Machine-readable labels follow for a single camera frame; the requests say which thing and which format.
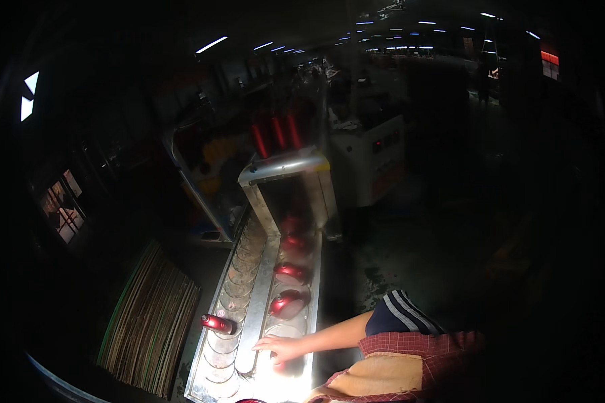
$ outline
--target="red motorcycle fuel tank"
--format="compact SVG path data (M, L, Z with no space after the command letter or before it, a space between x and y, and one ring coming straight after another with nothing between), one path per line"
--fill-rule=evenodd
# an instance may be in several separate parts
M309 295L296 289L285 289L271 302L269 312L278 319L288 320L300 312L309 303Z
M202 315L201 323L203 327L221 334L232 334L233 333L233 322L230 320L222 319L215 315L205 314Z
M302 286L307 282L308 270L290 262L280 262L274 266L276 280L288 286Z

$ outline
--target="metal frame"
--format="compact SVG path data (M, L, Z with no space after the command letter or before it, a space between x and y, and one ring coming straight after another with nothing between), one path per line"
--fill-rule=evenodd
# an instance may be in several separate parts
M170 159L173 161L173 164L179 170L179 175L181 175L182 179L186 183L186 186L193 194L194 198L197 200L204 213L208 215L208 218L211 220L213 225L220 231L220 235L223 238L222 240L233 242L233 234L228 225L224 224L224 221L215 213L212 206L209 205L206 197L202 194L201 190L193 180L190 171L188 170L188 166L184 161L184 157L182 157L179 150L175 147L175 130L167 129L162 137L162 143L170 156Z

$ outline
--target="worker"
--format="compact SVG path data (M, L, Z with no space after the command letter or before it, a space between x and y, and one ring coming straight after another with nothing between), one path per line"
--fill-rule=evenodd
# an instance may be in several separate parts
M482 101L484 101L484 106L488 108L488 91L490 87L490 83L488 80L488 64L485 60L481 60L477 65L475 78L477 82L477 95L479 97L477 101L477 105L482 105Z
M477 332L446 333L401 290L373 311L301 339L267 335L253 350L272 351L274 365L307 353L359 347L364 359L329 378L305 400L387 402L426 398L476 400L472 357L482 350Z

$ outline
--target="ceiling light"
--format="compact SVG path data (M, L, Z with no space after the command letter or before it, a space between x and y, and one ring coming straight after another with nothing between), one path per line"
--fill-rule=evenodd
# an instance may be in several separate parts
M272 44L273 42L267 42L265 44L261 44L260 46L258 46L257 48L253 48L253 50L258 50L259 48L264 48L265 46L269 46L270 44Z
M24 83L27 85L27 87L29 87L32 94L36 93L36 83L38 83L38 73L40 73L40 72L35 72L31 76L24 79Z
M21 101L21 122L26 119L33 111L33 100L26 99L23 97Z
M203 48L201 48L200 50L198 50L196 53L202 53L206 49L210 48L211 46L216 45L216 44L220 43L221 41L224 41L226 38L228 38L228 36L223 36L220 39L218 39L217 41L211 42L211 43L207 44L206 46L204 46Z

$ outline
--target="white stripe sleeve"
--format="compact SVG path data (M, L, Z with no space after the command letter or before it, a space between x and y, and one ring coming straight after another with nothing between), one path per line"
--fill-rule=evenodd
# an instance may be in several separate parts
M419 328L417 327L417 325L415 325L412 322L412 320L408 319L404 314L402 314L401 312L399 312L398 309L396 309L395 305L392 303L392 301L390 301L390 298L388 297L387 294L383 297L383 300L385 301L385 304L388 306L388 310L390 310L390 312L392 312L392 315L394 315L397 319L399 319L401 322L403 322L403 324L406 325L408 330L419 331Z

